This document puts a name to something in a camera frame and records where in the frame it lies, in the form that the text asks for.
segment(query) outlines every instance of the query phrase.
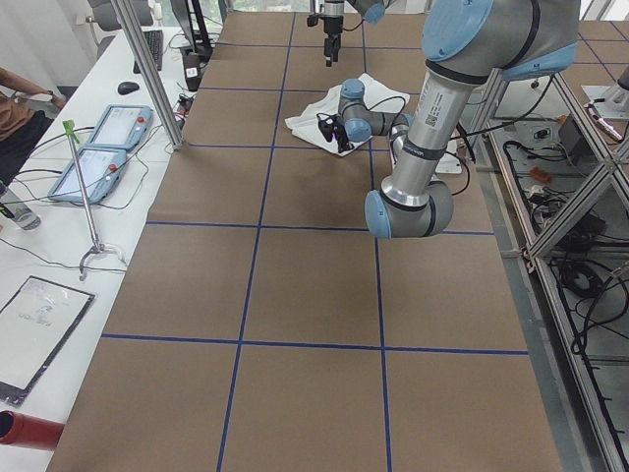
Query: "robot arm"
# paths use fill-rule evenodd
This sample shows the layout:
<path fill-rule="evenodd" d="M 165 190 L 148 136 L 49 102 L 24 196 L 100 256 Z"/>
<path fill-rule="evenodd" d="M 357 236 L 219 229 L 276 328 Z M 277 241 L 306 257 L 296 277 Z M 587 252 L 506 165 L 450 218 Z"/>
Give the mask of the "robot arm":
<path fill-rule="evenodd" d="M 315 3 L 314 0 L 311 4 L 308 26 L 316 26 L 319 19 L 323 21 L 323 32 L 327 34 L 323 43 L 323 55 L 325 56 L 325 65 L 331 67 L 332 63 L 338 62 L 338 51 L 341 49 L 345 0 L 324 0 L 320 12 L 315 11 Z M 381 0 L 347 0 L 347 3 L 372 25 L 375 25 L 384 16 L 384 4 Z"/>
<path fill-rule="evenodd" d="M 374 236 L 429 236 L 448 225 L 452 196 L 434 171 L 472 91 L 494 68 L 506 81 L 567 68 L 576 55 L 578 21 L 577 0 L 439 0 L 424 27 L 429 73 L 414 117 L 379 117 L 345 83 L 339 121 L 349 140 L 388 135 L 397 162 L 380 190 L 367 195 Z"/>

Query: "person's arm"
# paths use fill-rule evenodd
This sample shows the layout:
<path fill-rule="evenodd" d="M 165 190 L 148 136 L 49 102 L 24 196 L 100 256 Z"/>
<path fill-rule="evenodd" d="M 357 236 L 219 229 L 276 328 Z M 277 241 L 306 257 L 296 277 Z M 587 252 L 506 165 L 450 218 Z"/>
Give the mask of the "person's arm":
<path fill-rule="evenodd" d="M 28 93 L 35 95 L 36 93 L 50 93 L 49 90 L 42 88 L 31 81 L 26 80 L 24 77 L 7 71 L 0 67 L 0 86 L 12 89 L 15 91 L 21 91 L 22 93 Z M 57 108 L 62 109 L 66 102 L 59 96 L 52 93 L 52 99 L 50 100 Z"/>

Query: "white cloth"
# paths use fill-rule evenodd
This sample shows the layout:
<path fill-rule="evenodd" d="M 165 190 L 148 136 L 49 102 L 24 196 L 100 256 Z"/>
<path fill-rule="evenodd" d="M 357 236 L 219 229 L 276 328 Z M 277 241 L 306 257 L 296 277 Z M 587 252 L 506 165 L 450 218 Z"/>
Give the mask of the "white cloth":
<path fill-rule="evenodd" d="M 408 93 L 402 93 L 397 90 L 392 90 L 384 84 L 378 82 L 372 78 L 369 74 L 362 74 L 358 79 L 365 85 L 365 97 L 364 102 L 367 108 L 370 108 L 386 98 L 394 96 L 404 97 L 406 103 L 409 101 L 410 95 Z M 338 151 L 338 145 L 335 141 L 331 143 L 327 142 L 321 131 L 318 128 L 317 113 L 326 115 L 335 115 L 338 111 L 338 101 L 341 94 L 341 86 L 334 86 L 331 88 L 324 99 L 311 103 L 306 107 L 304 112 L 300 116 L 294 116 L 292 118 L 286 118 L 286 126 L 292 131 L 293 136 L 315 145 L 318 148 L 327 150 L 328 152 L 336 155 L 347 155 L 352 150 L 360 147 L 366 142 L 354 143 L 354 149 L 346 150 L 344 152 Z M 391 98 L 378 105 L 374 110 L 384 111 L 388 113 L 397 113 L 405 103 L 400 98 Z M 450 142 L 448 150 L 454 152 L 456 150 L 456 144 Z M 438 173 L 458 174 L 461 172 L 461 164 L 459 161 L 446 154 L 437 165 L 436 171 Z"/>

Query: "keyboard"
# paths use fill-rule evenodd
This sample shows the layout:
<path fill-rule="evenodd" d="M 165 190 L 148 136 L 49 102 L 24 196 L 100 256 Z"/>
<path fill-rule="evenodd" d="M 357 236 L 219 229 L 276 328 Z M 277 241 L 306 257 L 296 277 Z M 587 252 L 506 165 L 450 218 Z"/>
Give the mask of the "keyboard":
<path fill-rule="evenodd" d="M 164 33 L 161 29 L 152 29 L 150 31 L 143 31 L 144 39 L 146 39 L 146 44 L 148 44 L 148 50 L 150 51 L 150 55 L 155 62 L 155 66 L 157 66 L 157 70 L 161 71 L 161 60 L 162 55 L 164 54 Z M 139 74 L 140 68 L 138 67 L 138 63 L 134 64 L 134 74 Z"/>

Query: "red cylinder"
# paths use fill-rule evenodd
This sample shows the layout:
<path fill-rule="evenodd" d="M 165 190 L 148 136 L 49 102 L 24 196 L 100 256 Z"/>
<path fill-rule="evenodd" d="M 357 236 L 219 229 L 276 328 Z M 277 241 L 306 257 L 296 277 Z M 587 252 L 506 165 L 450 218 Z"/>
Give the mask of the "red cylinder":
<path fill-rule="evenodd" d="M 64 426 L 15 411 L 3 411 L 0 412 L 0 444 L 54 450 Z"/>

